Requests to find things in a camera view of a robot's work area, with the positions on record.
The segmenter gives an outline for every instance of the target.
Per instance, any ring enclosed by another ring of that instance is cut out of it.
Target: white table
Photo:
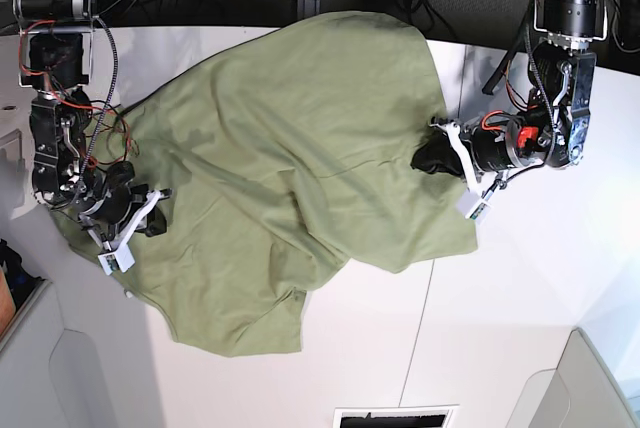
[[[121,61],[114,101],[137,101],[203,58],[268,31],[114,30]],[[16,44],[0,39],[0,106],[20,108],[0,111],[0,126],[21,127],[28,140],[33,93],[17,87]],[[450,113],[507,107],[504,93],[480,94],[500,52],[429,47]],[[95,59],[88,91],[102,97],[111,74],[102,34]],[[519,57],[512,69],[521,92],[528,89],[525,64]],[[635,78],[598,70],[580,167],[540,170],[497,195],[475,254],[397,276],[351,262],[310,297],[300,354],[227,360],[173,343],[159,313],[127,300],[119,285],[73,255],[33,205],[18,210],[24,216],[4,228],[8,234],[0,227],[0,235],[20,243],[31,266],[54,281],[65,326],[98,345],[122,428],[320,428],[330,426],[336,407],[448,404],[461,405],[454,428],[505,426],[526,381],[555,367],[575,324],[587,320],[596,343],[610,336],[599,322],[616,308],[618,283],[640,308],[640,288],[624,283],[639,270],[631,250],[640,240],[638,99]],[[25,148],[31,158],[28,141]],[[634,316],[632,331],[640,309]],[[640,367],[631,354],[626,360],[629,373]]]

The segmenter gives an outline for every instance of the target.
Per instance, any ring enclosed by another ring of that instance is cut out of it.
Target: wrinkled fabric
[[[160,204],[168,233],[135,235],[136,264],[115,276],[178,342],[299,351],[306,292],[350,258],[398,273],[476,248],[455,209],[462,182],[410,167],[444,113],[425,40],[386,15],[323,15],[215,55],[127,117],[136,181],[175,193]],[[56,218],[97,261],[88,235]]]

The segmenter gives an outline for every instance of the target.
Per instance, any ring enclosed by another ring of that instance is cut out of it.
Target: green cloth
[[[175,195],[160,204],[168,233],[135,235],[136,264],[115,276],[176,341],[225,356],[299,351],[306,292],[350,258],[398,273],[475,250],[455,208],[462,182],[409,166],[444,113],[424,38],[382,14],[315,17],[209,58],[127,118],[136,181]],[[109,159],[103,143],[95,154]]]

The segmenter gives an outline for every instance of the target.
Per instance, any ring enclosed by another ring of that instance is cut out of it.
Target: red component
[[[538,128],[536,126],[525,126],[518,133],[518,148],[524,148],[527,140],[535,141],[538,138]]]

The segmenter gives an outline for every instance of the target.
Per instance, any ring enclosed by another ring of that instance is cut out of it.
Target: green towel
[[[409,166],[444,113],[424,38],[382,14],[318,16],[209,58],[127,117],[136,181],[175,194],[160,204],[168,233],[136,234],[136,264],[114,276],[178,342],[299,351],[306,292],[350,258],[397,273],[476,248],[455,208],[462,182]],[[98,143],[96,157],[108,151]],[[97,261],[89,237],[56,218]]]

